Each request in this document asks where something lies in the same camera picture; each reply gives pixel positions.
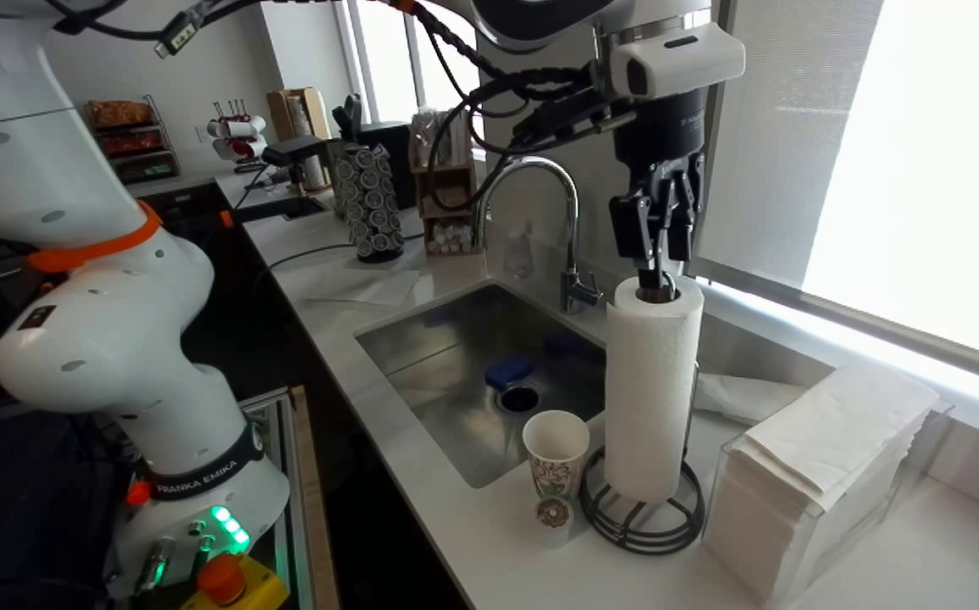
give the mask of chrome faucet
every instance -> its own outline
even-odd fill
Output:
[[[519,171],[549,171],[558,180],[558,188],[566,189],[566,268],[558,275],[558,310],[564,313],[576,313],[579,306],[602,306],[602,291],[588,285],[583,275],[579,275],[576,250],[579,250],[583,198],[579,198],[579,188],[576,188],[576,180],[570,176],[566,167],[558,167],[549,155],[514,155],[514,161],[507,161],[507,167],[486,189],[486,215],[483,216],[491,222],[491,198],[496,198],[500,182],[507,180]]]

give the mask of sink drain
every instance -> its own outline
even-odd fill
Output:
[[[505,408],[513,414],[536,409],[540,402],[542,402],[542,397],[533,385],[507,385],[500,394],[500,408]]]

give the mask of paper towel holder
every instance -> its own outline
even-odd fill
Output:
[[[658,505],[632,503],[602,479],[602,448],[589,454],[579,481],[588,521],[615,547],[638,557],[675,557],[689,549],[705,524],[705,500],[689,457],[681,461],[681,488]]]

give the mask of stainless steel sink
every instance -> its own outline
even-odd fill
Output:
[[[602,348],[503,285],[372,328],[360,341],[475,488],[521,464],[519,433],[533,414],[574,409],[589,420],[602,409]],[[519,385],[540,394],[540,402],[521,414],[486,382],[491,365],[514,356],[533,362]],[[818,361],[712,317],[701,322],[697,361],[701,368],[801,385],[829,372]]]

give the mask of window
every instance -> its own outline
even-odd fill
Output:
[[[707,275],[979,368],[979,4],[739,4]]]
[[[457,91],[448,82],[426,33],[411,17],[375,0],[351,0],[339,7],[347,54],[360,69],[356,88],[366,98],[369,122],[411,122],[419,108],[454,108]],[[457,37],[475,44],[475,27],[430,7]],[[477,88],[477,69],[467,66],[452,44],[440,44],[461,91]]]

